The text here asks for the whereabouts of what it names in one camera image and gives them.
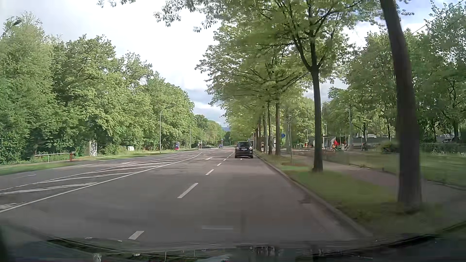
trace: car rear window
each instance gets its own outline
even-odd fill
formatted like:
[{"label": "car rear window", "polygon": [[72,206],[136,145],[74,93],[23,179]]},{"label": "car rear window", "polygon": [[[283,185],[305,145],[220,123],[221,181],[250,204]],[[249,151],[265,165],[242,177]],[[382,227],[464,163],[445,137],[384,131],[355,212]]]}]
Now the car rear window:
[{"label": "car rear window", "polygon": [[239,142],[236,146],[237,147],[250,147],[251,144],[249,142]]}]

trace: metal railing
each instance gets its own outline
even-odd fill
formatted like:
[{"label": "metal railing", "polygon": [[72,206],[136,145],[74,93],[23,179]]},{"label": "metal railing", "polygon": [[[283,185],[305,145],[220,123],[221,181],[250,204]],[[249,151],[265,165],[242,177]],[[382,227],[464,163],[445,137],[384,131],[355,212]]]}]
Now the metal railing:
[{"label": "metal railing", "polygon": [[70,153],[53,153],[53,154],[39,154],[39,155],[34,155],[35,157],[43,157],[47,156],[47,163],[50,163],[50,156],[52,155],[69,155],[69,160],[70,162],[73,161],[73,155],[76,155],[75,152],[70,152]]}]

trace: parked car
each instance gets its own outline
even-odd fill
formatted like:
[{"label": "parked car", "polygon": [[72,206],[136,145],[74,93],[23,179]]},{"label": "parked car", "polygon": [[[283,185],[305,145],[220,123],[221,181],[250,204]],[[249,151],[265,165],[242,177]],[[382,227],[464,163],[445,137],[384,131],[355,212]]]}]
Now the parked car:
[{"label": "parked car", "polygon": [[254,157],[251,143],[248,141],[241,141],[236,144],[234,158],[237,159],[238,157],[249,157],[250,159]]}]

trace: sidewalk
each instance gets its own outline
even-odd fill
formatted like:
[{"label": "sidewalk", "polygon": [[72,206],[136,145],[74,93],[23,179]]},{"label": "sidewalk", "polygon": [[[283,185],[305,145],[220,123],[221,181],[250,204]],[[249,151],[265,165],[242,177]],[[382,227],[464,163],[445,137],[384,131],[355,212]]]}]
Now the sidewalk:
[{"label": "sidewalk", "polygon": [[[313,164],[313,158],[293,154],[293,161]],[[365,167],[344,165],[334,162],[323,161],[324,170],[339,172],[354,179],[366,181],[374,185],[382,186],[397,194],[397,175],[373,170]],[[424,203],[441,205],[444,217],[448,223],[454,224],[466,220],[466,190],[444,186],[442,184],[422,180],[422,199]]]}]

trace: power line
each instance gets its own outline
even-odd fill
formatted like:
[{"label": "power line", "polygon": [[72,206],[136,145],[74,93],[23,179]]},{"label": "power line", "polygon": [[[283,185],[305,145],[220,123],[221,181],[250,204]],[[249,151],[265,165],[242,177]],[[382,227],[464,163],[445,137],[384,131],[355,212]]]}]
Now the power line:
[{"label": "power line", "polygon": [[[457,20],[453,21],[452,23],[450,23],[449,25],[447,25],[446,27],[444,27],[444,28],[442,29],[441,33],[444,33],[446,29],[448,29],[448,28],[449,28],[450,26],[452,26],[454,23],[456,23],[456,22],[458,22],[459,20],[461,20],[461,18],[465,17],[465,15],[466,15],[466,14],[463,14],[463,15],[460,16]],[[415,51],[415,50],[419,49],[420,47],[421,47],[421,46],[419,46],[419,47],[417,47],[417,48],[411,50],[410,52]]]},{"label": "power line", "polygon": [[459,5],[459,4],[460,4],[461,2],[463,2],[463,1],[464,1],[464,0],[461,0],[461,1],[459,1],[458,3],[456,3],[456,5],[454,5],[454,6],[450,7],[448,10],[445,10],[445,11],[444,11],[444,12],[442,12],[441,14],[437,15],[437,16],[436,16],[434,19],[430,20],[430,21],[429,21],[429,22],[427,22],[425,25],[421,26],[421,27],[420,27],[418,30],[416,30],[416,31],[412,32],[412,33],[411,33],[409,36],[413,35],[413,34],[414,34],[415,32],[417,32],[417,31],[419,31],[419,30],[423,29],[423,28],[424,28],[425,26],[427,26],[428,24],[430,24],[430,23],[434,22],[434,21],[435,21],[437,18],[439,18],[441,15],[443,15],[443,14],[445,14],[446,12],[448,12],[448,11],[452,10],[452,9],[453,9],[455,6]]}]

